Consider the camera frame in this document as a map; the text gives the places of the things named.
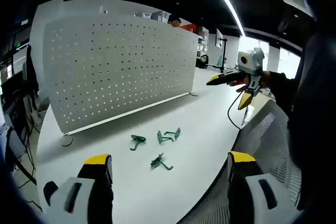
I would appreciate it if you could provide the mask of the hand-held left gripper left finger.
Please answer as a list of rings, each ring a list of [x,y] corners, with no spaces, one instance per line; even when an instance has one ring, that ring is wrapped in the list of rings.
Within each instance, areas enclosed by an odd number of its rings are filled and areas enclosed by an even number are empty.
[[[87,159],[76,177],[43,188],[47,223],[113,223],[112,158],[109,154]]]

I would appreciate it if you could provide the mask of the person's right hand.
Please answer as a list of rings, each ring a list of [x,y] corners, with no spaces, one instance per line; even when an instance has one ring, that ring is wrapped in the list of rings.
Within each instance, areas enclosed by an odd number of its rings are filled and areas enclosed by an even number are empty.
[[[230,82],[228,85],[230,87],[242,85],[242,87],[238,88],[236,92],[243,92],[247,88],[248,82],[249,80],[248,77],[246,76],[244,79]],[[260,87],[270,88],[270,84],[271,84],[270,71],[264,71],[260,79]]]

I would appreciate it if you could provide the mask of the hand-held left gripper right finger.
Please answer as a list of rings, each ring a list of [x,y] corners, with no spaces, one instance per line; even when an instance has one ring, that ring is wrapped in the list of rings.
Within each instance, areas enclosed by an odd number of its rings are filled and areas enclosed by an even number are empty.
[[[230,151],[227,161],[230,223],[293,223],[299,217],[286,187],[263,173],[254,157]]]

